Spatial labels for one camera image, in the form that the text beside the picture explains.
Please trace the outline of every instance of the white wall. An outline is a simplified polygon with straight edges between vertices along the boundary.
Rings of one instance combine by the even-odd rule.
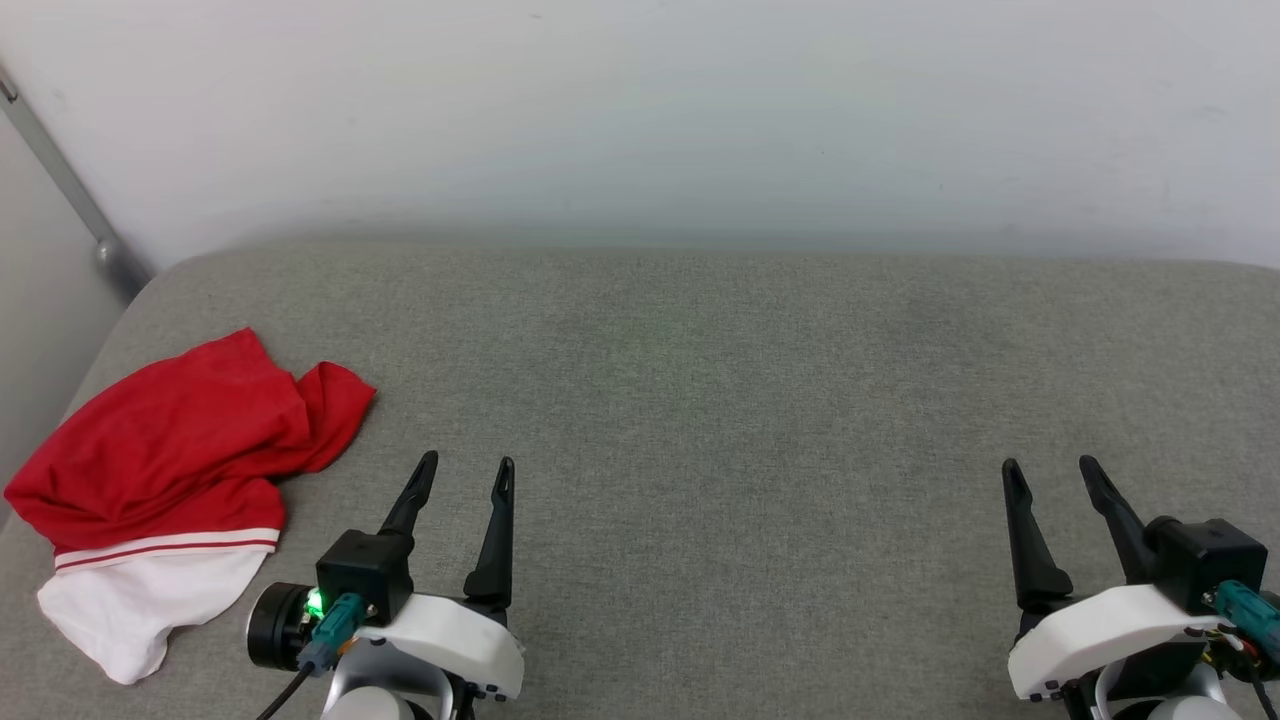
[[[306,234],[1280,265],[1275,0],[8,0],[156,264]]]
[[[0,486],[58,425],[122,310],[92,236],[0,114]]]

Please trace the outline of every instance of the wire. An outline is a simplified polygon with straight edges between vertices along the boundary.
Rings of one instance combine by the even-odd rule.
[[[1258,702],[1262,703],[1262,712],[1267,714],[1267,720],[1277,720],[1276,708],[1271,705],[1271,698],[1267,697],[1267,689],[1262,687],[1262,680],[1253,676],[1253,692],[1258,693]]]
[[[280,691],[280,694],[275,696],[275,700],[271,701],[271,705],[266,706],[266,710],[264,710],[262,714],[257,716],[257,720],[266,720],[268,717],[275,715],[275,711],[283,707],[284,703],[288,702],[291,697],[293,697],[293,693],[297,692],[298,687],[302,685],[302,682],[310,676],[311,676],[311,664],[303,662],[302,667],[298,667],[298,674],[294,675],[292,680],[289,680],[289,684],[285,685],[283,691]],[[1272,716],[1270,720],[1276,720],[1276,719],[1275,716]]]
[[[1267,720],[1280,720],[1280,717],[1276,716],[1275,706],[1271,705],[1271,698],[1267,697],[1266,687],[1262,685],[1262,679],[1258,676],[1258,669],[1253,662],[1253,657],[1244,651],[1243,643],[1239,648],[1235,647],[1235,643],[1230,643],[1230,647],[1240,657],[1240,660],[1244,661],[1242,664],[1242,670],[1248,674],[1248,682],[1253,685],[1253,692],[1257,693],[1258,702],[1262,703],[1262,712],[1267,715]]]

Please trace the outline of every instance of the red stripe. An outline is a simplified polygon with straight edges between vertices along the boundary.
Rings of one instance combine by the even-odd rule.
[[[125,550],[124,552],[115,552],[111,555],[102,555],[100,557],[86,557],[84,560],[77,560],[74,562],[67,562],[64,565],[58,564],[58,559],[54,559],[54,569],[65,570],[68,568],[74,568],[77,565],[84,565],[86,562],[101,562],[104,560],[115,560],[116,557],[124,557],[128,555],[141,555],[143,552],[155,552],[157,550],[178,550],[187,547],[243,547],[246,544],[265,544],[268,547],[275,547],[275,541],[269,539],[250,539],[250,541],[229,541],[229,542],[193,542],[193,543],[178,543],[178,544],[154,544],[151,547],[140,547],[137,550]]]

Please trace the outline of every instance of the robotic arm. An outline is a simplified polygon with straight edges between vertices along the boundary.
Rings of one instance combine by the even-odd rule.
[[[493,514],[465,597],[413,592],[408,556],[439,455],[422,456],[376,534],[347,530],[316,562],[316,584],[275,583],[250,614],[250,660],[297,675],[333,670],[325,720],[470,720],[474,703],[520,696],[524,648],[507,629],[516,465],[503,457]]]
[[[1251,683],[1271,720],[1262,682],[1280,678],[1280,611],[1261,592],[1267,548],[1226,520],[1143,527],[1097,460],[1080,457],[1093,509],[1106,519],[1125,582],[1075,598],[1032,515],[1018,461],[1004,465],[1014,585],[1023,616],[1009,653],[1020,698],[1061,701],[1071,720],[1239,720],[1226,674]],[[1110,702],[1140,700],[1115,715]]]

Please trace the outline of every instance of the gray fabric surface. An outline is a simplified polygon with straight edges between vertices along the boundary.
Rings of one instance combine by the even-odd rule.
[[[0,534],[0,716],[252,717],[257,592],[374,528],[420,454],[419,589],[456,593],[517,462],[525,696],[481,717],[1065,716],[1014,700],[1000,492],[1016,456],[1078,591],[1119,584],[1075,469],[1144,516],[1280,548],[1280,275],[1194,263],[430,250],[195,260],[151,284],[77,404],[253,327],[283,366],[379,388],[351,450],[282,484],[279,552],[116,687],[38,614],[46,542]],[[1276,569],[1271,568],[1272,584]],[[316,716],[311,682],[280,717]],[[1233,692],[1245,717],[1256,702]]]

